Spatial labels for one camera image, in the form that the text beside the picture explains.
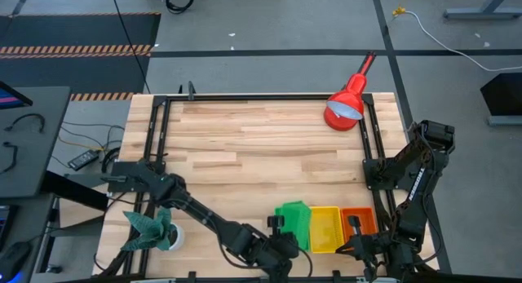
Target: computer monitor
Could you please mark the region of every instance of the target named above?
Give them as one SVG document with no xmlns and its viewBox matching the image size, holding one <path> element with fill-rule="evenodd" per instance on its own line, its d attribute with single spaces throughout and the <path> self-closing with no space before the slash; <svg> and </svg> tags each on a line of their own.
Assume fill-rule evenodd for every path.
<svg viewBox="0 0 522 283">
<path fill-rule="evenodd" d="M 33 105 L 33 101 L 0 81 L 0 109 Z"/>
</svg>

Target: yellow bin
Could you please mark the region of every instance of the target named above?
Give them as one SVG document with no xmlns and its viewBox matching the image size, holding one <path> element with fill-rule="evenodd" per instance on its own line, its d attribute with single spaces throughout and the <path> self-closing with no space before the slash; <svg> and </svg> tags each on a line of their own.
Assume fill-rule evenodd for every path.
<svg viewBox="0 0 522 283">
<path fill-rule="evenodd" d="M 343 245 L 343 224 L 338 206 L 311 206 L 310 250 L 314 254 L 334 254 Z"/>
</svg>

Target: wooden table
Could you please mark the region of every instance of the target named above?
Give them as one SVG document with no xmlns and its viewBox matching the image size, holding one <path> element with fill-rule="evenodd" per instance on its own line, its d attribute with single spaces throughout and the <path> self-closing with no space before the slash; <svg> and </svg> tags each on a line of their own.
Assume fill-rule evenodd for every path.
<svg viewBox="0 0 522 283">
<path fill-rule="evenodd" d="M 373 97 L 386 154 L 393 156 L 406 145 L 395 96 L 374 93 Z M 152 95 L 132 99 L 120 152 L 123 161 L 138 161 L 143 156 L 152 100 Z M 225 219 L 250 223 L 266 233 L 267 216 L 288 201 L 373 207 L 361 166 L 365 155 L 359 128 L 348 132 L 330 129 L 323 120 L 324 108 L 324 100 L 174 102 L 166 134 L 166 171 L 182 175 L 188 191 Z M 160 110 L 157 130 L 161 115 Z M 397 190 L 395 197 L 399 204 L 406 192 Z M 135 194 L 127 193 L 125 199 L 134 201 Z M 126 241 L 130 226 L 122 211 L 132 207 L 118 202 L 105 215 L 97 254 L 100 265 L 107 266 Z M 185 230 L 185 243 L 173 252 L 151 250 L 147 278 L 187 277 L 189 271 L 196 271 L 198 277 L 263 275 L 230 266 L 219 252 L 216 235 L 184 212 L 173 210 L 172 217 Z M 434 251 L 428 227 L 426 236 L 423 258 Z M 364 269 L 362 262 L 346 255 L 310 255 L 313 276 L 331 276 L 332 270 L 339 270 L 342 276 L 360 276 Z M 138 258 L 135 254 L 133 272 L 137 272 Z M 429 264 L 438 267 L 436 260 Z M 290 275 L 307 273 L 307 260 L 300 255 L 294 259 Z"/>
</svg>

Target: orange bin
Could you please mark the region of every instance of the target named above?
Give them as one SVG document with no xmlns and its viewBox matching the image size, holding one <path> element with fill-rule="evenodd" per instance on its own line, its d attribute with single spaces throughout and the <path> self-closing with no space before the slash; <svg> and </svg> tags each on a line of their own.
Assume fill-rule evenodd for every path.
<svg viewBox="0 0 522 283">
<path fill-rule="evenodd" d="M 361 222 L 362 234 L 375 234 L 377 233 L 377 226 L 375 226 L 374 211 L 372 208 L 344 208 L 341 209 L 341 220 L 343 223 L 343 235 L 344 243 L 348 242 L 350 236 L 354 235 L 353 228 L 348 222 L 348 217 L 355 215 L 359 217 Z"/>
</svg>

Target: lamp shade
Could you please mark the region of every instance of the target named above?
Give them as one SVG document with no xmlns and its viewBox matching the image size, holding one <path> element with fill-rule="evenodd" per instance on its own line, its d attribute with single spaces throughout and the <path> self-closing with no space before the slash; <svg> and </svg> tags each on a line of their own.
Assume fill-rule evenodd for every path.
<svg viewBox="0 0 522 283">
<path fill-rule="evenodd" d="M 345 88 L 330 96 L 326 102 L 324 118 L 326 124 L 335 130 L 346 131 L 362 119 L 365 106 L 361 95 L 366 87 L 366 76 L 353 74 Z"/>
</svg>

